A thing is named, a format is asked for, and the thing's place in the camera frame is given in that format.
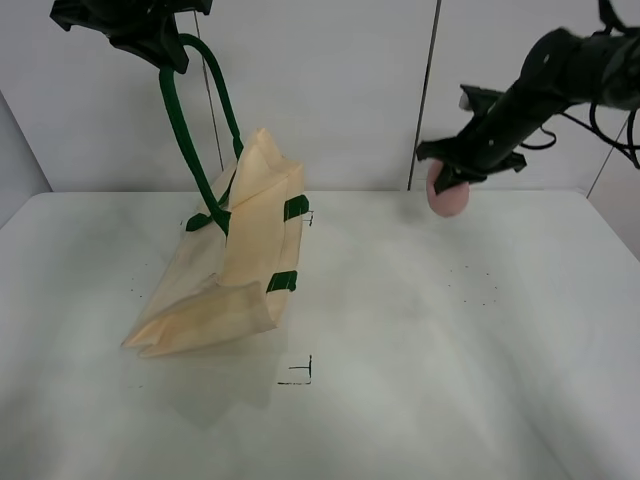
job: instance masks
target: white table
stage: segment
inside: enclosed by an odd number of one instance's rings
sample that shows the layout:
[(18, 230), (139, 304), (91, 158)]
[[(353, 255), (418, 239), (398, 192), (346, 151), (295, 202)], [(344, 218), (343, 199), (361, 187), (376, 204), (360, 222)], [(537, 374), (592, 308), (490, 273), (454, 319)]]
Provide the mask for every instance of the white table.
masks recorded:
[(0, 230), (2, 479), (638, 478), (640, 265), (583, 197), (309, 196), (282, 328), (156, 360), (119, 345), (197, 195), (31, 199)]

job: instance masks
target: green strap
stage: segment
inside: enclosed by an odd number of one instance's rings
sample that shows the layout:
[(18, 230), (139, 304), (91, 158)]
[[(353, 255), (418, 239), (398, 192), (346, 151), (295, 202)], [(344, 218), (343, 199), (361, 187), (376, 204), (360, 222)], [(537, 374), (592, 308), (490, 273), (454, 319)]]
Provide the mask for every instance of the green strap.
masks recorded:
[[(224, 83), (220, 66), (218, 65), (218, 62), (211, 50), (209, 50), (209, 48), (199, 38), (189, 34), (181, 34), (180, 40), (183, 45), (195, 48), (202, 55), (209, 67), (209, 70), (211, 71), (216, 88), (218, 89), (218, 94), (220, 95), (220, 102), (222, 104), (224, 116), (227, 119), (227, 124), (229, 125), (231, 135), (233, 136), (233, 150), (235, 152), (236, 159), (238, 159), (242, 153), (243, 145), (240, 140), (240, 131), (233, 115), (231, 102), (229, 100), (229, 93), (227, 92), (227, 87)], [(189, 128), (185, 122), (178, 93), (176, 91), (174, 70), (171, 67), (165, 66), (160, 69), (160, 89), (162, 90), (164, 104), (169, 115), (169, 120), (171, 121), (173, 133), (175, 134), (178, 146), (180, 147), (180, 151), (182, 152), (189, 170), (191, 170), (191, 174), (198, 185), (198, 190), (204, 199), (204, 203), (211, 213), (211, 216), (199, 213), (189, 219), (187, 222), (187, 231), (192, 232), (194, 230), (198, 230), (199, 228), (211, 223), (211, 221), (214, 221), (222, 229), (224, 234), (228, 235), (231, 213), (223, 210), (221, 205), (226, 204), (228, 201), (233, 179), (229, 182), (227, 190), (220, 199), (220, 202), (218, 202), (211, 191), (207, 177), (202, 169), (202, 165), (200, 164), (198, 153), (193, 146), (193, 140), (189, 134)]]
[(298, 195), (284, 202), (284, 221), (299, 217), (309, 211), (309, 199), (304, 195)]
[(289, 290), (290, 292), (295, 292), (297, 280), (298, 272), (295, 270), (274, 273), (267, 287), (267, 293), (273, 292), (274, 290)]

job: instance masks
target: black mark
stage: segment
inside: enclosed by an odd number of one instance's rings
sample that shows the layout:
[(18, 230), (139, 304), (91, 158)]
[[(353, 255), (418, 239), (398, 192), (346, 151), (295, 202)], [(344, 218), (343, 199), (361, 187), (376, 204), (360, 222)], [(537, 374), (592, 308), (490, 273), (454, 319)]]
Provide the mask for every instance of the black mark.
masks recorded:
[(313, 225), (313, 210), (309, 210), (309, 213), (311, 214), (311, 216), (307, 219), (304, 218), (302, 219), (303, 222), (309, 222), (309, 226)]
[(289, 370), (304, 369), (309, 370), (309, 381), (307, 383), (298, 382), (278, 382), (278, 385), (311, 385), (311, 362), (313, 362), (313, 356), (309, 355), (309, 365), (306, 367), (289, 367)]

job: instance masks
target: black cable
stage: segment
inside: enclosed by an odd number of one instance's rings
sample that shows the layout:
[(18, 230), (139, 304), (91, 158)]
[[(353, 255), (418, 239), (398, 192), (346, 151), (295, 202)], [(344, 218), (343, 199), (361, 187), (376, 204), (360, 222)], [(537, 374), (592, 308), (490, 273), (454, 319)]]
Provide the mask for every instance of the black cable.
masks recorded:
[[(631, 112), (631, 114), (629, 114), (629, 119), (635, 121), (635, 113), (636, 112)], [(560, 115), (562, 115), (564, 118), (571, 120), (572, 122), (580, 125), (582, 128), (584, 128), (585, 130), (589, 130), (591, 133), (593, 133), (594, 135), (596, 135), (598, 138), (600, 138), (601, 140), (603, 140), (605, 143), (607, 143), (608, 145), (610, 145), (611, 147), (613, 147), (615, 150), (617, 150), (618, 152), (620, 152), (622, 155), (624, 155), (631, 163), (634, 164), (634, 166), (636, 166), (636, 168), (638, 168), (637, 163), (637, 157), (636, 157), (636, 153), (635, 150), (630, 149), (628, 145), (625, 145), (623, 143), (618, 143), (616, 141), (613, 141), (612, 139), (610, 139), (609, 137), (607, 137), (606, 135), (604, 135), (602, 133), (602, 131), (600, 131), (600, 134), (598, 134), (598, 132), (592, 128), (590, 125), (588, 125), (587, 123), (583, 122), (582, 120), (569, 115), (566, 112), (562, 112)], [(631, 142), (633, 142), (633, 121), (631, 122)], [(629, 130), (628, 130), (628, 126), (629, 126), (629, 122), (627, 123), (627, 139), (629, 139)], [(637, 147), (637, 145), (633, 145), (633, 143), (630, 143), (631, 147)]]
[(548, 143), (544, 143), (542, 145), (528, 145), (526, 143), (521, 143), (520, 147), (526, 149), (526, 150), (546, 150), (547, 148), (551, 148), (553, 147), (556, 143), (558, 143), (558, 136), (553, 133), (550, 132), (549, 130), (546, 130), (544, 127), (540, 127), (540, 131), (542, 133), (544, 133), (546, 136), (551, 137), (552, 140)]
[[(622, 126), (622, 128), (618, 132), (618, 135), (616, 136), (616, 138), (619, 138), (620, 135), (622, 135), (622, 130), (624, 130), (624, 128), (626, 126), (627, 126), (627, 123), (625, 122), (625, 124)], [(607, 163), (609, 163), (609, 159), (611, 158), (611, 155), (613, 154), (614, 151), (615, 151), (615, 148), (613, 148), (613, 147), (611, 147), (609, 149), (609, 153), (607, 154), (607, 158), (604, 159), (604, 163), (600, 167), (600, 170), (598, 170), (598, 174), (596, 175), (596, 178), (593, 181), (593, 183), (591, 184), (591, 188), (589, 189), (589, 192), (587, 193), (587, 199), (589, 199), (591, 197), (591, 194), (593, 193), (593, 189), (596, 188), (596, 185), (598, 184), (598, 180), (600, 180), (600, 175), (602, 175), (602, 172), (604, 172), (604, 169), (607, 166)]]
[[(629, 114), (629, 117), (627, 118), (627, 142), (630, 146), (633, 145), (633, 124), (636, 121), (636, 113), (637, 110), (634, 110)], [(636, 149), (630, 148), (629, 153), (631, 154), (631, 158), (629, 160), (631, 160), (631, 163), (633, 163), (633, 166), (636, 167), (636, 169), (640, 170), (640, 163), (638, 163), (638, 155), (636, 154)]]
[[(193, 19), (196, 23), (196, 35), (200, 37), (200, 24), (198, 23), (198, 12), (193, 11)], [(216, 122), (216, 114), (213, 110), (213, 99), (211, 98), (211, 87), (209, 86), (209, 70), (205, 65), (204, 57), (202, 57), (202, 71), (204, 72), (204, 86), (207, 89), (207, 96), (209, 97), (209, 108), (211, 110), (211, 119), (213, 120), (213, 132), (216, 136), (216, 145), (218, 146), (218, 158), (220, 159), (220, 170), (224, 172), (224, 162), (222, 161), (222, 150), (220, 149), (220, 138), (218, 137), (218, 122)]]
[(612, 147), (618, 147), (618, 148), (625, 148), (631, 151), (637, 151), (640, 150), (640, 145), (634, 145), (633, 144), (633, 136), (632, 136), (632, 143), (625, 145), (624, 143), (620, 143), (620, 142), (616, 142), (615, 140), (613, 140), (612, 138), (606, 136), (602, 130), (600, 130), (600, 127), (598, 126), (598, 122), (596, 120), (596, 110), (598, 109), (598, 105), (595, 103), (591, 104), (591, 108), (589, 109), (589, 121), (591, 122), (591, 128), (593, 129), (593, 133), (595, 133), (598, 138), (600, 140), (602, 140), (603, 142), (611, 145)]

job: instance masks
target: white wall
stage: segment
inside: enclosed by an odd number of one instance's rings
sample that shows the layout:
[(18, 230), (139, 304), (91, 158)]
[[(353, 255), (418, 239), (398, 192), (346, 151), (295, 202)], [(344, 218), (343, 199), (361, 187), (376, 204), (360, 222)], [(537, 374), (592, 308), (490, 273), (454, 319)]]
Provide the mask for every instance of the white wall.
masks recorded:
[(49, 185), (0, 92), (0, 227), (30, 197), (46, 191)]
[[(53, 188), (193, 190), (157, 70), (97, 32), (62, 31), (48, 18), (51, 4), (3, 5), (0, 85)], [(245, 134), (272, 130), (288, 156), (306, 162), (310, 188), (397, 189), (408, 174), (434, 9), (435, 0), (234, 0), (215, 2), (200, 22)], [(190, 14), (179, 23), (195, 30)], [(180, 90), (215, 174), (208, 97), (194, 66)]]
[[(219, 57), (244, 134), (272, 131), (285, 155), (305, 162), (309, 188), (399, 189), (435, 3), (216, 2), (202, 38)], [(230, 157), (228, 138), (223, 148)]]
[[(636, 138), (640, 138), (639, 134), (640, 128), (636, 128)], [(613, 151), (589, 200), (640, 259), (640, 171), (621, 153)]]
[[(436, 41), (433, 70), (427, 91), (422, 137), (452, 136), (471, 114), (458, 108), (467, 83), (505, 90), (518, 77), (525, 57), (543, 35), (558, 27), (590, 35), (599, 23), (597, 0), (444, 0)], [(640, 24), (640, 3), (614, 0), (625, 21)], [(586, 107), (573, 109), (583, 120)], [(616, 136), (624, 123), (622, 112), (601, 109), (603, 130)], [(482, 188), (557, 188), (589, 191), (608, 147), (591, 133), (563, 118), (547, 125), (558, 144), (544, 152), (524, 152), (529, 166), (521, 173), (493, 176)], [(530, 143), (544, 137), (532, 138)], [(415, 175), (422, 188), (426, 165)]]
[[(164, 111), (158, 70), (115, 50), (100, 33), (65, 32), (53, 0), (4, 0), (0, 88), (54, 190), (194, 190)], [(195, 32), (192, 14), (179, 26)], [(217, 151), (201, 65), (178, 78), (209, 173)]]

